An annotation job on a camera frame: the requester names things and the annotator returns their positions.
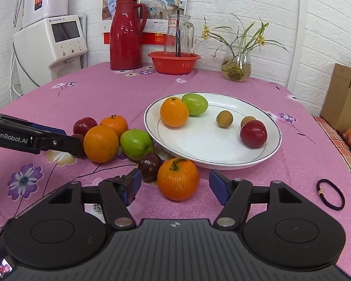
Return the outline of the dark cherry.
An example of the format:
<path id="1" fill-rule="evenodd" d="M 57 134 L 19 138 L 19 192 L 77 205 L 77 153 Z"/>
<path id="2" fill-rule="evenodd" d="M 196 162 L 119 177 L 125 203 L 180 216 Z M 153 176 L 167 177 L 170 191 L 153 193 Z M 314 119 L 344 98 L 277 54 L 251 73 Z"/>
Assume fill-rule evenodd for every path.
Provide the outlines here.
<path id="1" fill-rule="evenodd" d="M 85 157 L 84 151 L 84 135 L 82 134 L 72 134 L 71 137 L 73 138 L 73 152 L 75 155 L 79 157 Z"/>
<path id="2" fill-rule="evenodd" d="M 145 182 L 157 179 L 158 171 L 163 164 L 163 160 L 154 153 L 148 153 L 139 161 L 138 169 L 141 171 L 142 178 Z"/>

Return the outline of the large navel orange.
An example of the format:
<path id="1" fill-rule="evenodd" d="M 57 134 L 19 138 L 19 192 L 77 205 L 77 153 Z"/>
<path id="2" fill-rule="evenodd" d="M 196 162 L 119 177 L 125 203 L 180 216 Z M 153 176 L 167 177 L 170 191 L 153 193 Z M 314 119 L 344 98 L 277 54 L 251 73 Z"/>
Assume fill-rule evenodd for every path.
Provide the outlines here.
<path id="1" fill-rule="evenodd" d="M 107 126 L 95 126 L 84 137 L 84 151 L 94 163 L 107 163 L 118 153 L 119 139 Z"/>

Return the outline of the green apple back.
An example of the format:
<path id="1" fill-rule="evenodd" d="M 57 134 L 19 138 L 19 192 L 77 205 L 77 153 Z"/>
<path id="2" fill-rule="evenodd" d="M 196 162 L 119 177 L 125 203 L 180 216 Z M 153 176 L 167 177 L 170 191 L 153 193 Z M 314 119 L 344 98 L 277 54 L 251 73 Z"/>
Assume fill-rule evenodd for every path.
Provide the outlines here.
<path id="1" fill-rule="evenodd" d="M 120 136 L 122 152 L 128 158 L 139 161 L 143 156 L 153 153 L 154 143 L 152 137 L 143 130 L 130 129 Z"/>

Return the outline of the green apple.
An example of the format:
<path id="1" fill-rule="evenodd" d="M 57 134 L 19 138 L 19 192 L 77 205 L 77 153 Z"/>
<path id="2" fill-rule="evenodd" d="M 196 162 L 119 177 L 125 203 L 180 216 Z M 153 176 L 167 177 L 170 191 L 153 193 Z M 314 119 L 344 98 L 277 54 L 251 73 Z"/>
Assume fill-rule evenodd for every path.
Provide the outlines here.
<path id="1" fill-rule="evenodd" d="M 199 116 L 208 109 L 207 100 L 202 95 L 196 93 L 183 95 L 182 101 L 188 107 L 190 116 Z"/>
<path id="2" fill-rule="evenodd" d="M 139 161 L 143 156 L 153 153 L 154 143 L 152 137 L 143 130 L 130 129 L 120 136 L 122 152 L 128 158 Z"/>

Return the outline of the tangerine with leaf stem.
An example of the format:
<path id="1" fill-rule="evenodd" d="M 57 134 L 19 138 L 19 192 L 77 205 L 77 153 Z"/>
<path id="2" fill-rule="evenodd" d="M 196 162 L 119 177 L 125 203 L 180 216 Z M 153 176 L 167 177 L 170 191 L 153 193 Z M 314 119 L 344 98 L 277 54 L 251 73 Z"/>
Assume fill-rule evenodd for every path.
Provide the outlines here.
<path id="1" fill-rule="evenodd" d="M 190 198 L 200 182 L 198 168 L 188 159 L 173 158 L 165 161 L 157 173 L 161 194 L 174 201 Z"/>

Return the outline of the red plum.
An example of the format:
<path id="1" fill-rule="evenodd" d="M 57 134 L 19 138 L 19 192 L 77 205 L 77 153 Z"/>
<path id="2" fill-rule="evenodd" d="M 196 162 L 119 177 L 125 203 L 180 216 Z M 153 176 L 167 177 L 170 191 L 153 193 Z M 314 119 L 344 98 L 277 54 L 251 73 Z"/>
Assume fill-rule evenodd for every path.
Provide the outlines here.
<path id="1" fill-rule="evenodd" d="M 248 121 L 241 128 L 240 138 L 247 147 L 259 148 L 267 141 L 266 127 L 261 121 Z"/>
<path id="2" fill-rule="evenodd" d="M 76 121 L 76 123 L 74 123 L 73 133 L 85 136 L 87 132 L 95 126 L 97 126 L 97 122 L 93 118 L 84 117 Z"/>

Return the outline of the brown longan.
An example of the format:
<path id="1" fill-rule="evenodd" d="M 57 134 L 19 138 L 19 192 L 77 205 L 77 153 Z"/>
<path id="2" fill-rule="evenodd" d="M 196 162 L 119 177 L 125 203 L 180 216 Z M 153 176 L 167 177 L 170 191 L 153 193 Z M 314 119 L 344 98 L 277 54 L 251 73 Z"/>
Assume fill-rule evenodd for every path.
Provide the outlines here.
<path id="1" fill-rule="evenodd" d="M 246 116 L 241 120 L 240 126 L 243 127 L 246 123 L 254 121 L 256 118 L 253 116 Z"/>
<path id="2" fill-rule="evenodd" d="M 216 123 L 220 128 L 228 128 L 233 123 L 233 115 L 228 110 L 221 111 L 216 117 Z"/>

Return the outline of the green apple front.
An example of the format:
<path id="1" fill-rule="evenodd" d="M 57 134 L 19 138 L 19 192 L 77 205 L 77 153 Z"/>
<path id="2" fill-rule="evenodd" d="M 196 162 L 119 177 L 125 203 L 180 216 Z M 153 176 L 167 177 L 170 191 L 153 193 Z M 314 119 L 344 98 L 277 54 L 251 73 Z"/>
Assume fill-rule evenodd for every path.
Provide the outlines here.
<path id="1" fill-rule="evenodd" d="M 196 93 L 183 95 L 182 101 L 188 107 L 190 116 L 199 116 L 208 109 L 207 100 L 202 95 Z"/>

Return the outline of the smooth orange with green stem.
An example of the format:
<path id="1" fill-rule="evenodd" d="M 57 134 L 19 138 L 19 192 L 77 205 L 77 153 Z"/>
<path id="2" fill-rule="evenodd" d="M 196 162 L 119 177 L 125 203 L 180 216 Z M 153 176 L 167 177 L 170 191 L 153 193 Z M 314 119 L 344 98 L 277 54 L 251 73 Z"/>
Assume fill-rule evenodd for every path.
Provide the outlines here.
<path id="1" fill-rule="evenodd" d="M 160 117 L 165 125 L 178 128 L 187 122 L 189 110 L 180 98 L 173 96 L 167 98 L 161 105 Z"/>

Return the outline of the white oval plate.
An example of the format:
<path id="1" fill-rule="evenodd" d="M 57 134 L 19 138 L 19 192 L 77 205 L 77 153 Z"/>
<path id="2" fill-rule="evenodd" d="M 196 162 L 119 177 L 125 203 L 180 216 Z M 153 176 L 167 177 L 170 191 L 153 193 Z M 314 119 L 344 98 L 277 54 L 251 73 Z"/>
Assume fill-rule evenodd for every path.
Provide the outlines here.
<path id="1" fill-rule="evenodd" d="M 167 97 L 156 100 L 144 112 L 144 126 L 154 141 L 175 157 L 192 160 L 197 166 L 218 169 L 245 169 L 263 163 L 280 149 L 282 133 L 276 121 L 264 110 L 227 95 L 201 93 L 208 102 L 206 112 L 190 117 L 179 128 L 163 123 L 160 107 Z M 217 115 L 228 110 L 233 123 L 220 128 Z M 240 138 L 240 122 L 245 116 L 261 121 L 267 130 L 267 141 L 259 148 L 247 147 Z"/>

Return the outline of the white water dispenser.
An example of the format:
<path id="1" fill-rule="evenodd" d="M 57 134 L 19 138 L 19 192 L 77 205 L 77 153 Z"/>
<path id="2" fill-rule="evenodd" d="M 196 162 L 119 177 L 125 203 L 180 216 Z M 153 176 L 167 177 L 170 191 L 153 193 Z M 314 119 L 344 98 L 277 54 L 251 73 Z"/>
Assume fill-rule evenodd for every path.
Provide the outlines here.
<path id="1" fill-rule="evenodd" d="M 42 19 L 14 34 L 24 94 L 87 66 L 85 29 L 85 15 L 67 15 Z"/>

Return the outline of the glass vase with plant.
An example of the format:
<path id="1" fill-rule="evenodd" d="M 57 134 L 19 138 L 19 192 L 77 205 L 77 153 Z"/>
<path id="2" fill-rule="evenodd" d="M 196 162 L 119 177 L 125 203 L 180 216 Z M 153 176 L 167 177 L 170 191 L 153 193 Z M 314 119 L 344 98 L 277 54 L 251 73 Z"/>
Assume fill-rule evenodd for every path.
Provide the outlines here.
<path id="1" fill-rule="evenodd" d="M 221 72 L 224 78 L 234 82 L 243 82 L 251 76 L 250 54 L 252 51 L 260 50 L 263 46 L 274 46 L 285 52 L 288 49 L 279 41 L 265 36 L 269 23 L 260 20 L 245 26 L 237 15 L 233 16 L 238 21 L 236 28 L 230 26 L 211 27 L 204 22 L 201 34 L 194 43 L 199 46 L 208 40 L 217 41 L 219 45 L 214 50 L 212 57 L 215 58 L 221 49 L 225 49 L 221 62 Z"/>

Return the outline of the red plastic basin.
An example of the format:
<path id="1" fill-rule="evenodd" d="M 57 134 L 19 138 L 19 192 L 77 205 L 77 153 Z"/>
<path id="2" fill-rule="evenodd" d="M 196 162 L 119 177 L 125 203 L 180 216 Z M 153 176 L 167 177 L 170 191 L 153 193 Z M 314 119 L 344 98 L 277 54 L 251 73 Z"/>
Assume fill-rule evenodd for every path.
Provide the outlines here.
<path id="1" fill-rule="evenodd" d="M 150 52 L 148 56 L 152 59 L 155 70 L 161 74 L 184 75 L 190 73 L 201 56 L 190 53 L 181 53 L 176 57 L 174 53 Z"/>

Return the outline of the cardboard box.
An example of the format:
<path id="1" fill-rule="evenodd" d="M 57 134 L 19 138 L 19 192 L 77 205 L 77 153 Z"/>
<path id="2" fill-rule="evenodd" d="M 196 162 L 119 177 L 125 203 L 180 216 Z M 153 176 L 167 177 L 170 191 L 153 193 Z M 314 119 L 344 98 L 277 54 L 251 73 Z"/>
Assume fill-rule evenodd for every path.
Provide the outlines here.
<path id="1" fill-rule="evenodd" d="M 344 133 L 351 128 L 351 67 L 334 65 L 320 115 L 336 131 Z"/>

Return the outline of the black stirrer in pitcher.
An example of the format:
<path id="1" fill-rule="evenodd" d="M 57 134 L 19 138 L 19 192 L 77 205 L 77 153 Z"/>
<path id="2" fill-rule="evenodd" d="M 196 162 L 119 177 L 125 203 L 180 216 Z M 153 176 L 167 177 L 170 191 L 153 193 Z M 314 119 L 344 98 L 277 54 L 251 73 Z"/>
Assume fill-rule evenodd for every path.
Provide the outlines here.
<path id="1" fill-rule="evenodd" d="M 181 56 L 181 30 L 180 30 L 180 12 L 177 9 L 177 18 L 176 18 L 176 30 L 175 30 L 175 56 Z"/>

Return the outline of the glass pitcher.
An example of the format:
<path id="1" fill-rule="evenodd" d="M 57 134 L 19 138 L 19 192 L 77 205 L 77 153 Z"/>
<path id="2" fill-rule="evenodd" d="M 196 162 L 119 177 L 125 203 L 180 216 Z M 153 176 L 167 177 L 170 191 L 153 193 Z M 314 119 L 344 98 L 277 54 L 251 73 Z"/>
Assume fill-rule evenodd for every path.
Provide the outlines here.
<path id="1" fill-rule="evenodd" d="M 172 14 L 168 16 L 168 30 L 163 52 L 168 56 L 189 56 L 193 47 L 194 25 L 189 15 Z"/>

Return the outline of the red thermos jug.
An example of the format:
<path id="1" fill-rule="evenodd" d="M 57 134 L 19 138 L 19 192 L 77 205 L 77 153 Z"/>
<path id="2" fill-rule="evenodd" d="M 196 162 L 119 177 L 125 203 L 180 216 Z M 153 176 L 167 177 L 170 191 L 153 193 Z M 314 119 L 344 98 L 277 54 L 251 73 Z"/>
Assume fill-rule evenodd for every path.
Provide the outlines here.
<path id="1" fill-rule="evenodd" d="M 133 70 L 143 66 L 141 35 L 148 12 L 138 1 L 117 1 L 110 28 L 111 70 Z"/>

